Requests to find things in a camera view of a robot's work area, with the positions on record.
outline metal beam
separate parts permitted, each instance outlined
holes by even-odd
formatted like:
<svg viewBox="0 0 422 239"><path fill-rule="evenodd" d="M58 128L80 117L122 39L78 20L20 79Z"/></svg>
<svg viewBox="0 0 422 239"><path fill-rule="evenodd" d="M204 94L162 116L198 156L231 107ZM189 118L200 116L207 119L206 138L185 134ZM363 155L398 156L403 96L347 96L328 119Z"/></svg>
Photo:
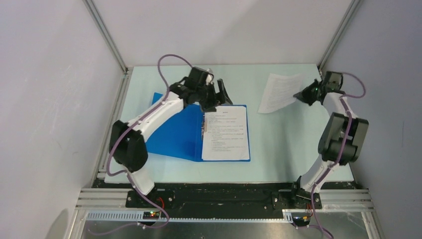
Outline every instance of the metal beam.
<svg viewBox="0 0 422 239"><path fill-rule="evenodd" d="M104 24L103 19L100 16L100 13L98 12L97 7L95 6L93 0L83 0L85 3L85 6L87 7L88 11L90 12L95 24L97 25L98 29L100 30L101 35L104 38L105 43L109 47L111 53L113 54L114 58L116 59L117 63L119 64L121 70L123 73L126 73L127 67L126 64L123 61L123 58L121 57L116 44L114 43L110 33L108 32L106 25Z"/></svg>
<svg viewBox="0 0 422 239"><path fill-rule="evenodd" d="M347 27L349 26L350 22L352 21L353 17L356 15L359 7L362 5L363 0L352 0L352 2L349 5L349 8L346 11L346 14L344 15L343 19L341 20L340 25L337 28L337 31L335 32L330 44L328 45L327 50L325 50L324 55L321 58L321 61L318 64L318 68L321 70L325 67L328 59L332 55L334 49L340 42L342 36L346 32Z"/></svg>

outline white paper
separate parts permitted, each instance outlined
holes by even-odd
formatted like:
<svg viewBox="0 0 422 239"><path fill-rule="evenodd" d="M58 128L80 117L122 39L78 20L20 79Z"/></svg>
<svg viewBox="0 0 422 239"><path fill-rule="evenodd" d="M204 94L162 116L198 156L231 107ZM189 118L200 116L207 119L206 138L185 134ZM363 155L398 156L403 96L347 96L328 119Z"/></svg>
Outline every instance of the white paper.
<svg viewBox="0 0 422 239"><path fill-rule="evenodd" d="M247 160L249 143L246 107L219 106L205 113L203 160Z"/></svg>
<svg viewBox="0 0 422 239"><path fill-rule="evenodd" d="M270 74L258 113L271 113L296 101L294 94L300 91L303 74L279 76Z"/></svg>

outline ventilation grille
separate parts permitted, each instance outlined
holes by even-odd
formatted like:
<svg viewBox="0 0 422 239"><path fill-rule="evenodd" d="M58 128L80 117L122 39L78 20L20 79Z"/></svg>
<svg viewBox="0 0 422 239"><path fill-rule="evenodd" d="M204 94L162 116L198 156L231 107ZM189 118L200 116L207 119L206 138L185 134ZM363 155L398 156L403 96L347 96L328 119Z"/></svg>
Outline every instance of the ventilation grille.
<svg viewBox="0 0 422 239"><path fill-rule="evenodd" d="M143 211L91 211L88 213L87 221L120 221L120 222L138 222L138 221L156 221L143 220ZM292 214L284 212L283 219L202 219L202 218L170 218L171 222L219 222L219 223L292 223Z"/></svg>

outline gray wall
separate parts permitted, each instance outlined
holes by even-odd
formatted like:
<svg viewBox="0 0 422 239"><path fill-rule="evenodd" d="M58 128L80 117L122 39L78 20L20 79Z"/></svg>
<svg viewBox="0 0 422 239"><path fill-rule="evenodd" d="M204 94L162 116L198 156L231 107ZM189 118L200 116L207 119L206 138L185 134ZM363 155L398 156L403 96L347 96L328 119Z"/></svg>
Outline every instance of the gray wall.
<svg viewBox="0 0 422 239"><path fill-rule="evenodd" d="M352 169L370 189L386 237L421 238L422 1L365 1L326 69L366 84L365 98L349 100L370 123ZM351 78L345 89L361 92Z"/></svg>
<svg viewBox="0 0 422 239"><path fill-rule="evenodd" d="M0 238L63 237L122 76L81 0L0 3Z"/></svg>

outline metal frame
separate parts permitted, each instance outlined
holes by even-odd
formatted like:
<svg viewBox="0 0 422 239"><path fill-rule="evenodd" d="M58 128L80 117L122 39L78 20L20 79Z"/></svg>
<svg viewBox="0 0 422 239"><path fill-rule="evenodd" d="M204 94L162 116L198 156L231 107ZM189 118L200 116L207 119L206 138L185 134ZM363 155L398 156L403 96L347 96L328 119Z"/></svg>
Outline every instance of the metal frame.
<svg viewBox="0 0 422 239"><path fill-rule="evenodd" d="M97 25L100 33L104 37L104 40L110 48L113 56L117 63L122 69L124 75L121 80L121 84L118 90L116 100L113 105L113 112L109 119L109 126L114 121L120 118L121 111L123 109L124 99L129 87L130 79L132 76L133 68L128 69L110 35L108 32L101 16L96 8L93 0L83 0L88 11L90 12L95 24ZM352 0L345 16L343 17L333 39L331 40L328 48L326 49L319 68L322 69L327 60L330 58L333 50L340 41L341 37L345 33L347 26L355 16L358 8L362 4L363 0ZM104 135L101 152L97 160L97 164L92 176L91 184L96 178L104 179L106 175L105 161L107 159L107 140L110 135L110 127ZM129 220L138 219L133 215L138 215L139 211L151 210L148 209L129 209L125 207L126 196L129 189L94 189L94 188L83 188L80 192L79 199L77 201L74 214L71 219L71 224L66 233L67 239L80 239L83 234L85 221L91 220L95 217L98 220L113 220L116 221L116 215L125 215ZM383 239L385 238L377 214L374 209L372 198L369 194L369 190L321 190L320 198L322 203L322 209L317 210L319 212L361 212L362 218L366 227L366 231L370 239ZM305 210L283 210L286 220L248 220L252 223L262 222L273 222L273 223L288 223L289 216L291 213L305 212ZM213 220L198 220L198 219L176 219L171 218L174 222L213 222ZM228 222L241 222L242 220L227 220Z"/></svg>

